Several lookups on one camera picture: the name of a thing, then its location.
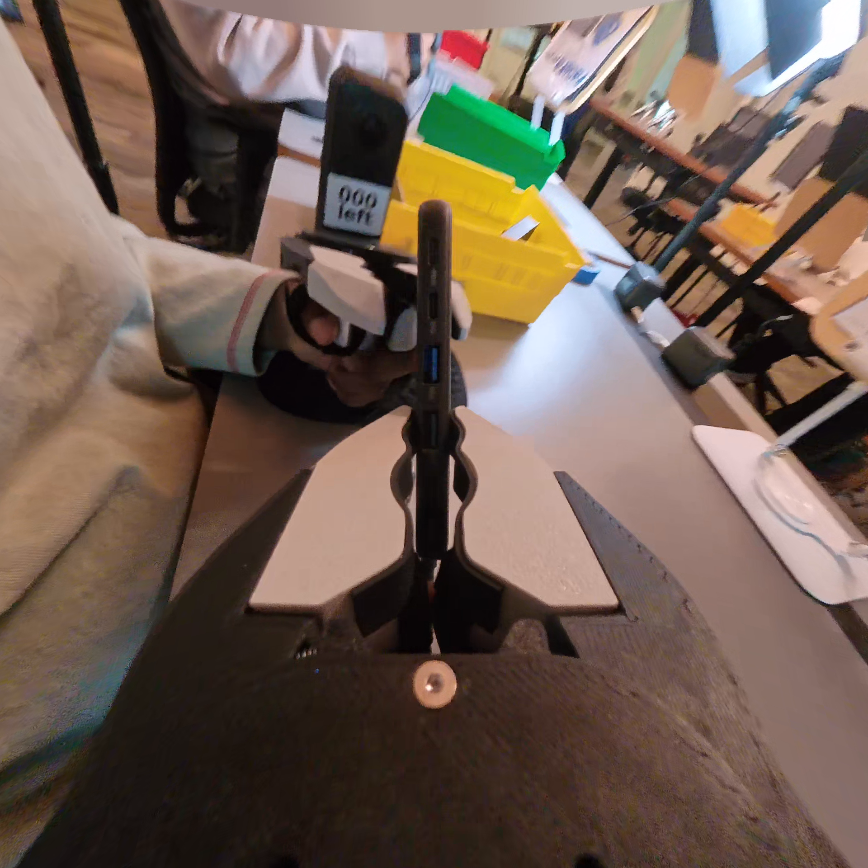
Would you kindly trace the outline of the black pole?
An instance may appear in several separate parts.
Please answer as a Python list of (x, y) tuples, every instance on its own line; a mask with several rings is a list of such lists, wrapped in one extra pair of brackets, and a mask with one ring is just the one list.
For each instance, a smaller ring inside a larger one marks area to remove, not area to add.
[(103, 157), (96, 137), (58, 2), (33, 1), (32, 4), (84, 165), (105, 206), (112, 213), (119, 214), (120, 209), (109, 165)]

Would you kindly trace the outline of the green plastic bin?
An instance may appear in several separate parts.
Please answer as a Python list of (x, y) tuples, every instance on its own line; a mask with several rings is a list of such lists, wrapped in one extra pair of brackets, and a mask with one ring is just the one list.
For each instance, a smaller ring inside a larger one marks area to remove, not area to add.
[(418, 135), (429, 146), (511, 176), (519, 189), (542, 189), (566, 156), (563, 142), (552, 141), (545, 129), (456, 84), (429, 98)]

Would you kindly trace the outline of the black quilted pad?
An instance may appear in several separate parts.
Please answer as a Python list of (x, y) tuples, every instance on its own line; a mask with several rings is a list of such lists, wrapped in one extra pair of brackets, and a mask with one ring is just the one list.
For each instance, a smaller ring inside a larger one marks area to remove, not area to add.
[(365, 426), (417, 399), (418, 353), (376, 349), (331, 356), (317, 367), (278, 353), (259, 379), (266, 400), (290, 415), (330, 425)]

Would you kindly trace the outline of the yellow plastic bin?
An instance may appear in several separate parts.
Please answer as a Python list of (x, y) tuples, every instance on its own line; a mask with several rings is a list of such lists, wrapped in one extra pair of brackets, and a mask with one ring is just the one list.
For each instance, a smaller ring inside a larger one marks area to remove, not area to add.
[[(402, 148), (381, 242), (417, 254), (418, 208), (446, 202), (452, 214), (451, 268), (472, 312), (532, 324), (590, 260), (559, 218), (530, 187), (520, 190), (508, 175), (428, 144), (407, 140)], [(501, 233), (524, 216), (539, 226), (526, 241)]]

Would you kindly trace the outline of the person's left hand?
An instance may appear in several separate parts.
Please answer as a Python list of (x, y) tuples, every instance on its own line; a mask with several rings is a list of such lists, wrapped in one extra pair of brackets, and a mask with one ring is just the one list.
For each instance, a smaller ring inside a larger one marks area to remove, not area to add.
[(393, 353), (376, 346), (352, 355), (326, 350), (342, 334), (342, 321), (311, 299), (297, 279), (282, 282), (269, 301), (255, 339), (264, 364), (259, 386), (276, 406), (309, 418), (324, 418), (337, 405), (357, 408), (383, 399), (415, 368), (414, 352)]

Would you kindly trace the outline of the small yellow bin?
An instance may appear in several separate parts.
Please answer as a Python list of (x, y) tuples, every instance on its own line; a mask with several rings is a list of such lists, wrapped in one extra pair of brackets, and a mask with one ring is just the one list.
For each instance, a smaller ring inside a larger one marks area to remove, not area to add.
[(775, 222), (757, 206), (733, 204), (717, 222), (723, 233), (744, 247), (767, 248), (777, 239)]

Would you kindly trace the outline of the grey usb hub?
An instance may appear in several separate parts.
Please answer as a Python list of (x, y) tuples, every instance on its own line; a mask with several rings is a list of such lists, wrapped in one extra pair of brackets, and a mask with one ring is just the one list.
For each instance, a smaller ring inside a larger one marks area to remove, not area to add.
[(426, 201), (418, 209), (418, 333), (416, 517), (418, 556), (440, 561), (449, 548), (450, 461), (457, 434), (451, 406), (450, 206)]

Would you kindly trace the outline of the black power adapter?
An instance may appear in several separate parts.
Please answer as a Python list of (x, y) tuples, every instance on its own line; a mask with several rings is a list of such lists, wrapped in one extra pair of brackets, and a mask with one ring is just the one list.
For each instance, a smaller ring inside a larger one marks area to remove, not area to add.
[(630, 266), (613, 288), (613, 296), (624, 313), (644, 311), (666, 292), (667, 283), (655, 267), (643, 261)]
[(660, 354), (662, 362), (679, 383), (690, 392), (724, 372), (735, 354), (705, 328), (684, 329)]

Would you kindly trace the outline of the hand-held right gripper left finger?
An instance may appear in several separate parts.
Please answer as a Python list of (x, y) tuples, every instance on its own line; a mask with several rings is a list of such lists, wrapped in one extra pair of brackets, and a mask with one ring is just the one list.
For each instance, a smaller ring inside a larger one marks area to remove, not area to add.
[(392, 472), (406, 453), (410, 408), (336, 444), (313, 467), (249, 599), (251, 609), (328, 609), (397, 564), (406, 509)]

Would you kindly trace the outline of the person's beige sweatshirt torso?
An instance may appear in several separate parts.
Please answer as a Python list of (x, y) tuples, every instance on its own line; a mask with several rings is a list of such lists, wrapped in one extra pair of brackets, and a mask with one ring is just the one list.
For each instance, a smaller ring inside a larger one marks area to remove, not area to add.
[(168, 602), (206, 417), (136, 253), (2, 25), (2, 866)]

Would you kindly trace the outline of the black office chair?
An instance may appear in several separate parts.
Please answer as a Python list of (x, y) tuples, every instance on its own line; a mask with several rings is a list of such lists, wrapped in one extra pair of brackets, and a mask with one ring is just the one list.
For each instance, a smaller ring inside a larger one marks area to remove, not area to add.
[(182, 48), (159, 2), (124, 1), (156, 119), (156, 204), (175, 240), (243, 255), (264, 206), (282, 107), (221, 95)]

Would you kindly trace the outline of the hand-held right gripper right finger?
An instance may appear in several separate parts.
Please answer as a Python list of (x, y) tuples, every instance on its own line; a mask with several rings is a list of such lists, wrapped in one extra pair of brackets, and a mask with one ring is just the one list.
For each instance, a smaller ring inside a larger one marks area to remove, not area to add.
[(527, 438), (465, 407), (456, 411), (459, 552), (516, 608), (556, 614), (613, 613), (620, 601), (555, 472)]

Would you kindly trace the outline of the person's left forearm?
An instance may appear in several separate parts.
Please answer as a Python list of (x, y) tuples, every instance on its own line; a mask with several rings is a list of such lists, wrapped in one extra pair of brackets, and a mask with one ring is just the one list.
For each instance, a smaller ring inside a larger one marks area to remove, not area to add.
[(291, 331), (286, 300), (300, 284), (297, 273), (152, 238), (129, 224), (123, 237), (150, 292), (165, 367), (256, 377), (288, 350), (260, 333), (274, 328), (268, 312), (278, 309), (277, 336)]

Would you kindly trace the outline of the red plastic bin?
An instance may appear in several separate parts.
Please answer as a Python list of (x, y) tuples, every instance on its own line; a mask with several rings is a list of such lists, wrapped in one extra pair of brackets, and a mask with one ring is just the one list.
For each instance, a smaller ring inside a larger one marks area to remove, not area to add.
[(444, 30), (440, 33), (439, 51), (451, 60), (458, 60), (477, 71), (487, 54), (490, 43), (465, 30)]

